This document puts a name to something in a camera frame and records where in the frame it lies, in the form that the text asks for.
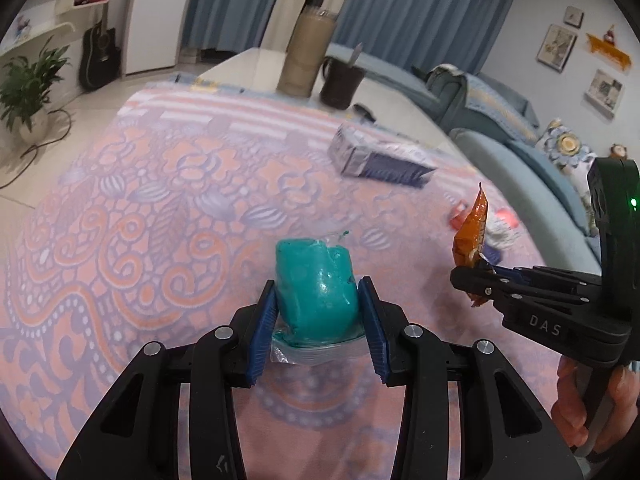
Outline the right hand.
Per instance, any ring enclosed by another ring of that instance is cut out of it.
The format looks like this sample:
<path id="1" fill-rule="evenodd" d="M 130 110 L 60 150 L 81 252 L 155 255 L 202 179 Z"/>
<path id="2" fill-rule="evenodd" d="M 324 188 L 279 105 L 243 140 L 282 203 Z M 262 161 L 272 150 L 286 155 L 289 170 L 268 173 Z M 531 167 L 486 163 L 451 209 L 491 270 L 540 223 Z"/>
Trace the right hand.
<path id="1" fill-rule="evenodd" d="M 589 438 L 586 427 L 587 410 L 576 384 L 577 367 L 578 363 L 566 356 L 560 359 L 556 383 L 558 400 L 551 409 L 551 418 L 569 446 L 582 446 Z M 620 442 L 636 420 L 639 374 L 627 367 L 616 368 L 608 383 L 608 395 L 614 406 L 608 421 L 594 441 L 593 452 L 598 454 Z"/>

